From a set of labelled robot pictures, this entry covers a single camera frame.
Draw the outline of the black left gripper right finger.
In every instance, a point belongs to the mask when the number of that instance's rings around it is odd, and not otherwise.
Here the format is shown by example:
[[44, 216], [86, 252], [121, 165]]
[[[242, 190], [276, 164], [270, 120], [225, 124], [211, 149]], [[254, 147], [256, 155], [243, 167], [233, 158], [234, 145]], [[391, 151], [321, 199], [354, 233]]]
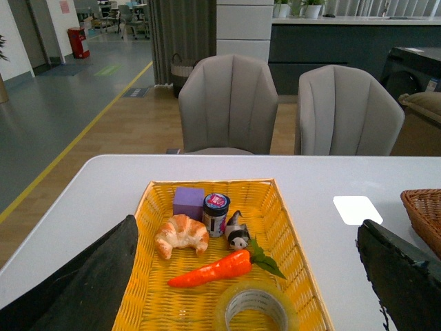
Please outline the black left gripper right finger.
[[440, 261], [365, 219], [356, 246], [368, 281], [397, 330], [440, 329]]

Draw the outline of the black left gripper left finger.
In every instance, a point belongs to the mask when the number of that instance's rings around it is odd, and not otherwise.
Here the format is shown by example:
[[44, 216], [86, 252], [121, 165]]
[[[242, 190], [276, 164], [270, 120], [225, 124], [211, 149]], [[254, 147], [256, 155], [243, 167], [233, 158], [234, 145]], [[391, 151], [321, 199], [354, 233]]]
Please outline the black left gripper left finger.
[[129, 214], [33, 289], [1, 309], [2, 330], [111, 330], [139, 230]]

